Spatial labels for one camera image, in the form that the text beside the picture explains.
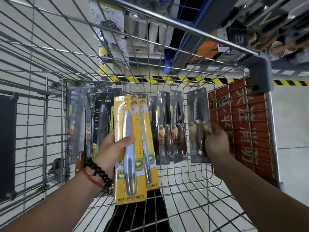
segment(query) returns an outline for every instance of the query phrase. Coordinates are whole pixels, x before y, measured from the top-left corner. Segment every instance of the red sign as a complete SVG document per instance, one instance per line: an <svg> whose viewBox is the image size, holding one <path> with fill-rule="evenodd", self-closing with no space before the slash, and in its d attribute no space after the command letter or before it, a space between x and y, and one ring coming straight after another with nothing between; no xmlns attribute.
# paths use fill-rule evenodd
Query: red sign
<svg viewBox="0 0 309 232"><path fill-rule="evenodd" d="M250 77L208 93L210 116L229 135L234 157L267 179L274 179L266 94L252 94Z"/></svg>

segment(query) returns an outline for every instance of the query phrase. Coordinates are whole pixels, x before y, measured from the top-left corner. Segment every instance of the yellow cardboard packaging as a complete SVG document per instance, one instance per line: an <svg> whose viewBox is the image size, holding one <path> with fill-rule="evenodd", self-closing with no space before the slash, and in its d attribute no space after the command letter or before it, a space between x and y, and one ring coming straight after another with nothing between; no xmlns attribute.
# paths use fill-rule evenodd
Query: yellow cardboard packaging
<svg viewBox="0 0 309 232"><path fill-rule="evenodd" d="M159 177L158 177L158 169L157 163L155 160L155 150L152 140L152 132L150 126L150 118L149 118L149 111L148 111L148 104L147 104L147 95L140 94L139 95L139 107L140 107L140 115L141 115L141 128L144 129L145 134L145 141L147 145L147 152L144 150L144 155L148 153L148 160L149 160L149 168L150 168L150 175L151 175L151 182L148 183L147 181L147 157L144 156L144 163L145 163L145 175L146 175L146 185L147 190L153 190L160 186L159 184Z"/></svg>
<svg viewBox="0 0 309 232"><path fill-rule="evenodd" d="M147 187L145 184L145 167L144 167L144 155L143 155L143 140L141 135L141 121L139 112L139 101L136 96L119 96L114 98L114 123L115 123L115 142L119 141L126 136L124 134L124 120L125 117L129 121L132 121L132 133L135 140L132 146L128 146L120 152L118 161L115 166L115 183L114 183L114 197L117 204L134 203L139 201L144 201L147 198ZM135 165L130 165L126 163L131 163L125 159L125 154L127 156L133 156Z"/></svg>

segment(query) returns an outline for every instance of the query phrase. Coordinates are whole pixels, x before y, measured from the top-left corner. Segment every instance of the bracelet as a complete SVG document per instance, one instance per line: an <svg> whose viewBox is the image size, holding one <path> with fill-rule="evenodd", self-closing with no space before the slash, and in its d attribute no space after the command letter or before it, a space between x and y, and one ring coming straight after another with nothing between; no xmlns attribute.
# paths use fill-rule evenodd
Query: bracelet
<svg viewBox="0 0 309 232"><path fill-rule="evenodd" d="M93 180L85 171L85 168L82 169L83 174L88 178L89 181L91 181L93 184L95 184L96 186L100 187L101 189L104 187L102 186L100 183L96 182L95 180Z"/></svg>
<svg viewBox="0 0 309 232"><path fill-rule="evenodd" d="M113 184L113 180L108 177L108 175L102 170L96 163L94 163L92 160L87 160L84 167L90 167L95 172L93 175L95 176L98 174L100 177L102 177L103 181L105 182L107 187L111 187Z"/></svg>

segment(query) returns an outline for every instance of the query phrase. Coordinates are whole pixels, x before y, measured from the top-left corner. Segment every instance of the kiwi slice picture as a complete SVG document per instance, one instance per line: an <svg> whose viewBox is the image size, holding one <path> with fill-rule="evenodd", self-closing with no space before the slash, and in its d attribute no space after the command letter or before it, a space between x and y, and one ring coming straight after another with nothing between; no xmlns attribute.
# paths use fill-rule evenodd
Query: kiwi slice picture
<svg viewBox="0 0 309 232"><path fill-rule="evenodd" d="M117 179L122 179L124 177L125 177L125 174L124 174L123 170L122 169L118 170L117 171Z"/></svg>
<svg viewBox="0 0 309 232"><path fill-rule="evenodd" d="M154 153L149 153L149 161L150 161L150 164L153 164L155 162L155 154Z"/></svg>
<svg viewBox="0 0 309 232"><path fill-rule="evenodd" d="M144 168L144 159L143 158L137 158L135 160L135 167L136 171L142 171Z"/></svg>

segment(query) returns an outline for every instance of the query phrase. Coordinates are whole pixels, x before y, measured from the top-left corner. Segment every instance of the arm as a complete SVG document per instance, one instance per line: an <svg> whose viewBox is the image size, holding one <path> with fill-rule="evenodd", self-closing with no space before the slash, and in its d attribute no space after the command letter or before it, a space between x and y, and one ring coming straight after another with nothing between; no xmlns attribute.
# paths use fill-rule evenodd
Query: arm
<svg viewBox="0 0 309 232"><path fill-rule="evenodd" d="M258 231L305 231L309 207L272 186L229 153L225 131L218 126L208 135L205 148L214 169Z"/></svg>
<svg viewBox="0 0 309 232"><path fill-rule="evenodd" d="M133 140L134 138L130 136L114 143L114 132L110 132L103 140L93 161L112 178L120 150ZM89 167L86 167L86 172L89 175L93 174L93 170ZM98 175L92 176L92 179L104 184ZM98 186L90 182L83 173L79 173L39 205L2 228L0 232L72 231L99 191Z"/></svg>

